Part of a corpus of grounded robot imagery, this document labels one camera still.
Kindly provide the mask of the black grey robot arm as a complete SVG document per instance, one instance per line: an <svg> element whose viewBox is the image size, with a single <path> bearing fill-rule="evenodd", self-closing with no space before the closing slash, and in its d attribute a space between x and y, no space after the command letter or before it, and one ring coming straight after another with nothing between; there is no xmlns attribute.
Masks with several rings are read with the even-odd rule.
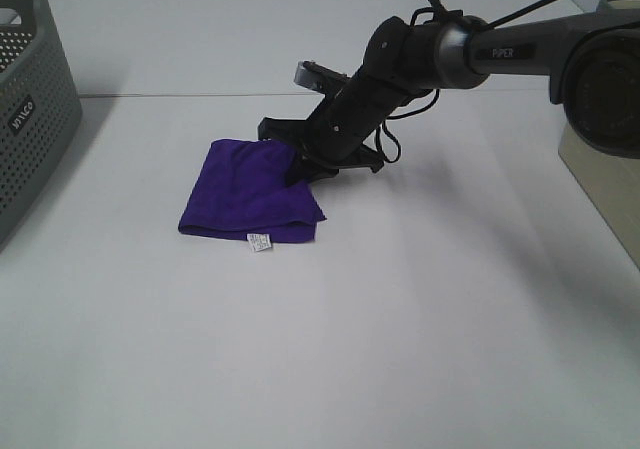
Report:
<svg viewBox="0 0 640 449"><path fill-rule="evenodd" d="M417 24L391 17L371 36L362 63L346 76L311 61L296 81L322 101L303 120L266 118L262 140L294 151L286 182L330 178L341 170L380 170L388 157L369 147L387 133L399 108L441 90L473 89L489 76L535 75L549 80L577 135L617 157L639 154L639 13L599 10L496 28L458 11L429 10Z"/></svg>

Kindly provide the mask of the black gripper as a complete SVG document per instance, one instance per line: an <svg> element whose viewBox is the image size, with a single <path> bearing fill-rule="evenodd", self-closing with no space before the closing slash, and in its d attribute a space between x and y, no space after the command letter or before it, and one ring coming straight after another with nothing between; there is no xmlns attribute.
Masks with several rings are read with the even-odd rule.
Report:
<svg viewBox="0 0 640 449"><path fill-rule="evenodd" d="M382 154L364 141L411 96L362 71L349 78L337 93L322 94L322 101L306 119L265 117L258 125L260 140L276 140L294 150L285 170L286 185L333 178L352 168L376 173L384 166Z"/></svg>

